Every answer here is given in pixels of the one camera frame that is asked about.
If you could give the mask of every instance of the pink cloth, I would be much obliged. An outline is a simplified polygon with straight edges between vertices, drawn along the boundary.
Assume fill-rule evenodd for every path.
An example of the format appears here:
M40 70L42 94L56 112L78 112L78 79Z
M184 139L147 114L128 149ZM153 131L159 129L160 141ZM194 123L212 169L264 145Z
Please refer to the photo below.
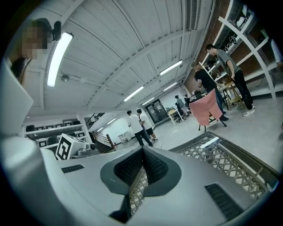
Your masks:
M209 125L209 112L216 120L219 120L222 115L216 102L215 89L205 97L190 103L190 108L200 125Z

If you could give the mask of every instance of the white ceiling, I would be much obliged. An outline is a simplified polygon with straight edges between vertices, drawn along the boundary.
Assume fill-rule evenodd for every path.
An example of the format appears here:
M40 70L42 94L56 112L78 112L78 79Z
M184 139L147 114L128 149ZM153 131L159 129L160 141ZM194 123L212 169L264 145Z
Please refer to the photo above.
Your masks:
M196 30L189 31L191 4ZM25 88L34 99L29 116L112 112L144 103L175 81L184 81L210 16L212 0L47 0L31 15L62 21L74 35L55 87L48 87L50 54L33 60ZM179 60L183 67L159 73ZM61 76L70 80L62 82ZM87 83L80 83L86 78ZM123 99L145 88L128 101Z

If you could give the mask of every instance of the floor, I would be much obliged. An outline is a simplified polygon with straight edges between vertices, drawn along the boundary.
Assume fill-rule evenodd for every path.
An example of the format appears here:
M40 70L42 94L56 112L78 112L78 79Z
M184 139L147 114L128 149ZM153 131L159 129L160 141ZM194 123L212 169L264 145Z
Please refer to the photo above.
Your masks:
M221 137L231 141L241 148L249 151L254 156L266 162L278 172L283 172L283 96L273 101L271 98L256 98L255 113L242 117L243 107L235 106L226 111L227 127L221 122L212 122L207 131L212 131ZM169 150L179 146L204 133L204 127L198 131L199 124L191 115L176 126L167 121L154 129L158 141L154 147ZM119 144L117 150L126 147L137 147L139 144L136 138L126 144Z

